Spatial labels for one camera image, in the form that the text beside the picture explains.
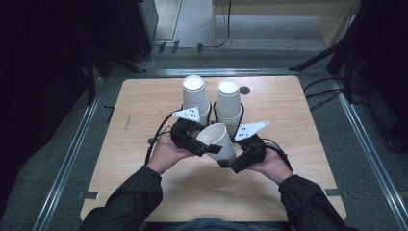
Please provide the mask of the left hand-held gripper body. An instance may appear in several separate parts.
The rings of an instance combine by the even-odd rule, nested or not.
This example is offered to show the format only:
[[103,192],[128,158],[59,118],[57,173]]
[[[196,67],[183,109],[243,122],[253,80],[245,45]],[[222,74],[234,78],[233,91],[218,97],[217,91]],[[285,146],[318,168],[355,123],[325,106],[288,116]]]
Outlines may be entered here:
[[198,108],[181,109],[171,115],[177,118],[170,129],[174,144],[183,149],[204,149],[205,145],[196,138],[202,128]]

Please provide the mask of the person's torso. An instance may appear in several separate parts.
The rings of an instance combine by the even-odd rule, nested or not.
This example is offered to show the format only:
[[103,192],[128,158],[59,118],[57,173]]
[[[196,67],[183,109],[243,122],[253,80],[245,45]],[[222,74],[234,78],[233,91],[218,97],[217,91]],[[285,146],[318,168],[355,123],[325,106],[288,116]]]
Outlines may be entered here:
[[287,223],[243,223],[197,218],[184,223],[147,223],[141,231],[292,231]]

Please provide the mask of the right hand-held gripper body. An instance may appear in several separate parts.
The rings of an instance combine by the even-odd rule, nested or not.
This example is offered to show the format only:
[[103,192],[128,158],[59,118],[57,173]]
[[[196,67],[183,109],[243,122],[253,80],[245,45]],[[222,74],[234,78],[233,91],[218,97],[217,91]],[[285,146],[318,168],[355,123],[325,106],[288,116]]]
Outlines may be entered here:
[[242,154],[230,164],[235,173],[239,173],[254,164],[261,163],[265,159],[266,145],[257,133],[268,126],[268,121],[262,121],[241,124],[238,127],[234,141],[241,148]]

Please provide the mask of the black cabinet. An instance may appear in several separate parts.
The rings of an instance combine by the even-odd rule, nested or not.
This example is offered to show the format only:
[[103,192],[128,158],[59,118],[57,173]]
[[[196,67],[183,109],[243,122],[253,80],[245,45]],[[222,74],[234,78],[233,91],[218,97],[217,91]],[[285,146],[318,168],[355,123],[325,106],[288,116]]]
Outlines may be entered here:
[[158,25],[155,0],[116,0],[119,5],[132,59],[138,61],[153,48]]

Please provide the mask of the person's right hand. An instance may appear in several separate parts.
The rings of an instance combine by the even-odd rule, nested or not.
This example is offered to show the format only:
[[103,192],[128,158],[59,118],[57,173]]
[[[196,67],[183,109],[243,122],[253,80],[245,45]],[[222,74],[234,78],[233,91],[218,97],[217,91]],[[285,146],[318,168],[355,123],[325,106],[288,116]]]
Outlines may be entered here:
[[256,163],[248,169],[262,173],[267,179],[277,185],[280,185],[284,180],[293,175],[292,171],[278,153],[269,148],[267,149],[265,159],[261,163]]

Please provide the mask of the stack of white cups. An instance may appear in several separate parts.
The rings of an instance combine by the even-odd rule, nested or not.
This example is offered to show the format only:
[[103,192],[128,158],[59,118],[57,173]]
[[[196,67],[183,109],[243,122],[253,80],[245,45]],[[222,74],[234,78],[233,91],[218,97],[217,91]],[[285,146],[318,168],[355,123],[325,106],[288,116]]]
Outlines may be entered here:
[[216,122],[224,124],[227,133],[233,138],[242,118],[240,85],[237,81],[222,80],[219,82],[215,112]]
[[211,103],[208,98],[204,79],[199,75],[189,75],[183,80],[183,107],[198,109],[200,123],[209,125]]

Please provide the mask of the person's left hand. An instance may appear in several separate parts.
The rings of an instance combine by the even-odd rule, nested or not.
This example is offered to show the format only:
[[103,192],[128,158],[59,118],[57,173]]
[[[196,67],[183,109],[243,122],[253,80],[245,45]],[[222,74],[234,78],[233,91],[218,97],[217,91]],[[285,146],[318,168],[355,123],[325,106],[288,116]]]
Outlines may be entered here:
[[179,161],[188,157],[192,157],[192,154],[185,149],[178,148],[173,143],[171,136],[165,134],[157,141],[146,166],[162,175]]

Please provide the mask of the black metal stand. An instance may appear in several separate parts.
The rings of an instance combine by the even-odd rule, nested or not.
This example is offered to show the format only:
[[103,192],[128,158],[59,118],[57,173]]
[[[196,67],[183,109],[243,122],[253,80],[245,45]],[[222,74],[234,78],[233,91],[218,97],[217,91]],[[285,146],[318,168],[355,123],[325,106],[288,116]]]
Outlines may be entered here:
[[96,98],[96,82],[94,70],[97,70],[103,77],[109,77],[112,70],[108,61],[113,61],[116,64],[135,73],[143,73],[145,69],[137,67],[135,64],[120,59],[118,56],[111,54],[107,50],[99,47],[89,47],[86,53],[86,74],[88,78],[88,104],[90,105]]

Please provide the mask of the light wooden shelf unit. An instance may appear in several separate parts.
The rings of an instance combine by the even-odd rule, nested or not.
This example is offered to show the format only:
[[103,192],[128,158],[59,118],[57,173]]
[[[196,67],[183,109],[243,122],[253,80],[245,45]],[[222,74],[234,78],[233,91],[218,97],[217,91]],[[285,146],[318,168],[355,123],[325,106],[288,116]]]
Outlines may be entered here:
[[343,35],[347,21],[356,15],[362,0],[212,0],[213,38],[216,37],[216,16],[278,15],[312,16],[327,47]]

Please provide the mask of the white paper cup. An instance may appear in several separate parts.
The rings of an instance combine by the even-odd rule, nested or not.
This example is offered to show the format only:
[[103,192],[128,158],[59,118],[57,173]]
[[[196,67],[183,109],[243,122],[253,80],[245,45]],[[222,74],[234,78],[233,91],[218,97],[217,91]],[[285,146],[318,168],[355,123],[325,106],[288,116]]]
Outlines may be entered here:
[[221,146],[221,149],[217,154],[211,152],[208,153],[208,155],[215,161],[232,161],[236,158],[236,152],[234,150],[233,143],[230,140],[229,134],[226,130],[226,126],[224,124],[212,124],[202,130],[196,138],[207,145],[213,144]]

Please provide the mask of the metal floor rail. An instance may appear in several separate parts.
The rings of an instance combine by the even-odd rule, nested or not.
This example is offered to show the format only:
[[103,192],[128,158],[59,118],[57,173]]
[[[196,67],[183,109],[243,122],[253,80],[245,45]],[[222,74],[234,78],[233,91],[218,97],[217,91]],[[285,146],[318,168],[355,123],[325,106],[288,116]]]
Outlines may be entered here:
[[85,135],[89,129],[90,123],[95,114],[96,108],[100,101],[100,94],[106,86],[107,79],[98,77],[96,81],[96,96],[87,105],[85,112],[81,118],[78,128],[75,131],[73,139],[65,153],[64,160],[60,166],[58,174],[48,191],[45,201],[41,207],[36,223],[32,231],[47,231],[48,225],[53,217],[60,198],[63,194],[68,177],[77,159],[79,150],[82,146]]
[[275,75],[325,75],[324,69],[306,69],[292,71],[286,68],[192,68],[192,69],[148,69],[143,72],[132,72],[126,69],[117,69],[113,76],[127,78],[178,78],[197,74],[205,77],[227,76],[275,76]]
[[339,100],[357,140],[363,149],[378,185],[389,204],[396,223],[401,231],[408,231],[408,206],[403,201],[401,193],[397,190],[391,175],[381,161],[361,118],[355,110],[355,107],[348,103],[343,94],[339,96]]

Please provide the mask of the black tripod stand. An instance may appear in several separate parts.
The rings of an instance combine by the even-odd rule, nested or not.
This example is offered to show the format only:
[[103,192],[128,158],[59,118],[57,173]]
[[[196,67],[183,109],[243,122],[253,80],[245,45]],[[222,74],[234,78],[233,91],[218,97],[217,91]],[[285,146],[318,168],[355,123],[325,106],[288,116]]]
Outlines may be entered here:
[[391,107],[408,102],[408,0],[362,0],[344,36],[333,46],[294,66],[301,71],[326,57],[330,74],[344,71],[340,92],[362,103],[374,90]]

